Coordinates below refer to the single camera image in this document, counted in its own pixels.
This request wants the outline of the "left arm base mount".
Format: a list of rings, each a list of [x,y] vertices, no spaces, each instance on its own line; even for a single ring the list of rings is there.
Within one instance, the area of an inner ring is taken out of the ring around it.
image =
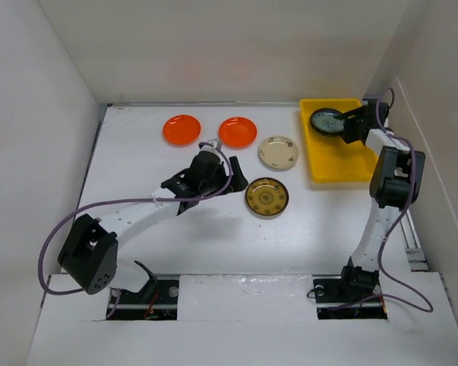
[[[172,321],[177,320],[179,275],[159,275],[156,289],[147,300],[127,290],[112,291],[108,298],[106,320]]]

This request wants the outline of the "blue floral plate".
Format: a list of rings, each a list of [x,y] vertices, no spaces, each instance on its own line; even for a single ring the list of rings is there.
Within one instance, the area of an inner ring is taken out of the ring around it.
[[[339,136],[344,131],[344,122],[339,118],[340,115],[336,109],[317,109],[310,116],[310,126],[322,136]]]

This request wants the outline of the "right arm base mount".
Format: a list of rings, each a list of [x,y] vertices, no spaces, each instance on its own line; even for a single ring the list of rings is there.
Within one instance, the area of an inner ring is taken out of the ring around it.
[[[314,276],[307,297],[314,300],[319,320],[383,319],[388,316],[380,298],[354,303],[373,295],[373,290],[340,286],[340,275]]]

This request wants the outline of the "cream patterned plate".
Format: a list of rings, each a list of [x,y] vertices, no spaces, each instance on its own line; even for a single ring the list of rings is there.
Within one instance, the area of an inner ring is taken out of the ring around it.
[[[270,169],[285,171],[295,166],[299,150],[297,144],[287,136],[270,136],[259,145],[258,156]]]

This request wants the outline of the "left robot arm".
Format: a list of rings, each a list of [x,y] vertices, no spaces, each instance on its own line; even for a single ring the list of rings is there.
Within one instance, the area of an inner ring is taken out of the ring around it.
[[[154,295],[157,277],[139,260],[122,265],[121,247],[208,197],[241,192],[247,186],[237,157],[201,150],[188,168],[162,182],[141,202],[99,218],[87,213],[77,217],[59,253],[60,267],[89,295],[111,287],[147,302]]]

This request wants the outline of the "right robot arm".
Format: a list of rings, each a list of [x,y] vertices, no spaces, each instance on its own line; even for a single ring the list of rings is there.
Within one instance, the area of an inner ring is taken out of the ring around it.
[[[340,296],[351,303],[378,297],[381,274],[413,290],[383,268],[382,256],[392,232],[418,198],[426,155],[385,127],[389,110],[385,102],[370,101],[338,117],[343,121],[341,139],[349,144],[361,142],[378,158],[369,183],[369,219],[337,282]]]

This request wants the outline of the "yellow patterned plate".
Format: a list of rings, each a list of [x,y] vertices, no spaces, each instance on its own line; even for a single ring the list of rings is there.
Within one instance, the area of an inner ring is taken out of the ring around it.
[[[262,219],[278,217],[289,204],[289,191],[279,180],[258,178],[249,183],[244,194],[247,208]]]

